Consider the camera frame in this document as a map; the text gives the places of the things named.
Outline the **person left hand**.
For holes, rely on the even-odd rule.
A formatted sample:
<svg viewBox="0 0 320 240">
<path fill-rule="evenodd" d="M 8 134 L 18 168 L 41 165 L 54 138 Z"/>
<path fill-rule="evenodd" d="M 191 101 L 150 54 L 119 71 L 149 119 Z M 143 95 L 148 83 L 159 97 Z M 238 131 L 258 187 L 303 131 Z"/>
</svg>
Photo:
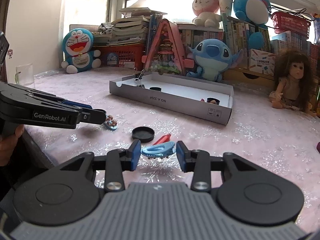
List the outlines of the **person left hand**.
<svg viewBox="0 0 320 240">
<path fill-rule="evenodd" d="M 18 139 L 22 136 L 24 132 L 24 125 L 19 125 L 15 133 L 6 138 L 1 136 L 0 142 L 0 166 L 5 166 L 8 164 L 11 155 L 17 145 Z"/>
</svg>

